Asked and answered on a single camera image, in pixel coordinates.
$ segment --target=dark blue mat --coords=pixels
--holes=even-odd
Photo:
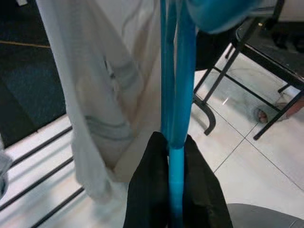
[[[0,40],[49,45],[34,0],[0,7]],[[0,44],[0,133],[8,147],[66,113],[51,49]]]

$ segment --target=gray object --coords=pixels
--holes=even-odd
[[[0,199],[8,189],[9,181],[7,171],[10,168],[12,159],[4,153],[3,143],[0,135]]]
[[[247,204],[228,204],[234,228],[304,228],[304,220]]]

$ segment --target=sandal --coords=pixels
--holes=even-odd
[[[283,109],[285,106],[287,105],[287,103],[277,103],[275,106],[278,108],[278,109]],[[267,116],[267,113],[266,113],[266,106],[265,105],[262,105],[262,106],[259,106],[258,108],[256,108],[254,110],[254,117],[256,118],[256,120],[260,123],[263,123],[263,124],[266,124],[269,119],[268,119],[268,116]],[[288,119],[288,117],[286,116],[286,113],[284,113],[280,119],[277,120],[277,122],[279,121],[283,121],[283,120],[286,120]]]

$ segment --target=blue tube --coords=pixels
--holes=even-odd
[[[167,110],[166,110],[166,80],[165,80],[165,50],[166,50],[166,0],[161,0],[161,133],[167,138]]]
[[[169,140],[169,195],[171,222],[173,228],[182,228],[182,196],[184,184],[184,143],[186,141],[193,98],[193,84],[196,56],[195,25],[192,22],[186,3],[177,6],[178,46],[175,102],[173,109],[172,132]]]
[[[168,5],[168,18],[166,30],[166,50],[165,50],[165,80],[166,80],[166,111],[167,120],[167,140],[170,141],[173,124],[175,98],[175,75],[174,75],[174,37],[176,30],[176,3],[170,0]]]

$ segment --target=black fabric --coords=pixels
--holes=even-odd
[[[238,26],[219,33],[199,31],[196,36],[196,70],[212,68],[232,41]]]

